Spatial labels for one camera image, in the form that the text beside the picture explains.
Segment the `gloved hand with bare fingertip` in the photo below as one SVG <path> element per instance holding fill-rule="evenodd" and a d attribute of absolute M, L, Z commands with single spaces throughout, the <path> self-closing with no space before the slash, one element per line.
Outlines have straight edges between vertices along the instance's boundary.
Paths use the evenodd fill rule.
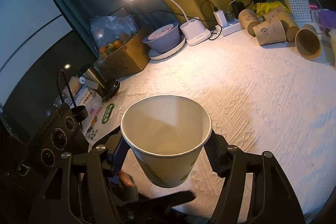
<path fill-rule="evenodd" d="M 195 199 L 195 194 L 189 190 L 156 198 L 142 196 L 139 194 L 132 176 L 129 176 L 123 170 L 118 174 L 118 186 L 114 188 L 113 193 L 116 198 L 117 206 L 123 210 L 149 209 L 152 211 L 154 209 L 167 209 L 191 202 Z"/>

